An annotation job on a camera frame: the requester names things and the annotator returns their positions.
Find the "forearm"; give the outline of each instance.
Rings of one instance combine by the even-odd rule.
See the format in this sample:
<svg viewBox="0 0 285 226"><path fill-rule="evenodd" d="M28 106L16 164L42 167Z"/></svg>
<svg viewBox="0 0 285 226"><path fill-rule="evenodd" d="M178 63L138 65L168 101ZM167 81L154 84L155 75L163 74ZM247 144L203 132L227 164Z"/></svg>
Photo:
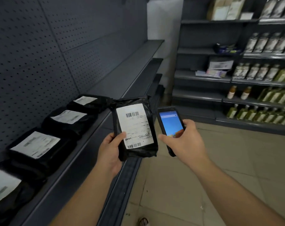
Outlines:
<svg viewBox="0 0 285 226"><path fill-rule="evenodd" d="M50 225L96 225L111 182L111 174L96 164L77 192Z"/></svg>
<svg viewBox="0 0 285 226"><path fill-rule="evenodd" d="M285 220L209 159L191 165L227 226L285 225Z"/></svg>

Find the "black phone case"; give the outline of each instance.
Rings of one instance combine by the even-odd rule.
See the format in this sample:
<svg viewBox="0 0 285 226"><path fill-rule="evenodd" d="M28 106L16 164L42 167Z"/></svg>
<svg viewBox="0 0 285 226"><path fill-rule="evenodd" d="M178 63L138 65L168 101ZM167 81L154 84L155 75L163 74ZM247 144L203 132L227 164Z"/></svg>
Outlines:
<svg viewBox="0 0 285 226"><path fill-rule="evenodd" d="M160 117L160 115L159 115L159 110L160 110L160 109L171 109L171 111L176 111L177 114L178 114L179 120L180 120L180 122L181 122L181 124L182 124L182 127L183 127L183 129L185 130L185 126L184 126L184 124L183 124L183 122L182 122L182 119L181 119L181 117L179 116L179 113L178 113L177 109L176 109L174 106L159 107L159 108L157 109L156 115L157 115L157 120L158 120L160 129L161 129L161 131L162 131L163 134L166 135L167 133L165 132L163 123L162 123L162 121L161 121L161 117ZM167 150L169 151L170 156L172 156L172 157L175 157L175 156L176 156L175 153L173 152L173 150L172 150L169 146L167 146Z"/></svg>

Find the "white wall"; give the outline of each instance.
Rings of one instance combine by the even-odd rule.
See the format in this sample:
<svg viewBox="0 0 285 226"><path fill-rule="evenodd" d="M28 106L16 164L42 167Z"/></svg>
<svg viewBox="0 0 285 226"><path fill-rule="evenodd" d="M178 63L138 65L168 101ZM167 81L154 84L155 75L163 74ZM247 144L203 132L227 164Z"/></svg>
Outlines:
<svg viewBox="0 0 285 226"><path fill-rule="evenodd" d="M150 0L147 4L148 39L164 39L154 58L163 58L157 73L160 84L172 93L183 0Z"/></svg>

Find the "right hand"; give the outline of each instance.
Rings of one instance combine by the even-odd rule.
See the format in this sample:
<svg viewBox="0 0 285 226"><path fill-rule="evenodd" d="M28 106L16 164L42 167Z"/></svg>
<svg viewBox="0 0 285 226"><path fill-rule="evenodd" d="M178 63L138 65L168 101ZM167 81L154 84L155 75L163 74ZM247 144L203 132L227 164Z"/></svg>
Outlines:
<svg viewBox="0 0 285 226"><path fill-rule="evenodd" d="M198 165L209 161L209 157L195 122L183 120L183 123L186 125L186 129L181 137L173 138L160 134L158 139L168 145L184 164L195 170Z"/></svg>

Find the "left hand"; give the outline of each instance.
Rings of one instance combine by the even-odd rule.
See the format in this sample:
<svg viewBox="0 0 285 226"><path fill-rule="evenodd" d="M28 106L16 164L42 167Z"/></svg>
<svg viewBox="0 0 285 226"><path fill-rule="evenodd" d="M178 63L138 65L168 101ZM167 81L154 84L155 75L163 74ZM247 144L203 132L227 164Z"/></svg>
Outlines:
<svg viewBox="0 0 285 226"><path fill-rule="evenodd" d="M108 134L99 148L96 166L114 178L121 170L122 162L118 158L118 145L126 137L126 132L122 132L116 137L114 133Z"/></svg>

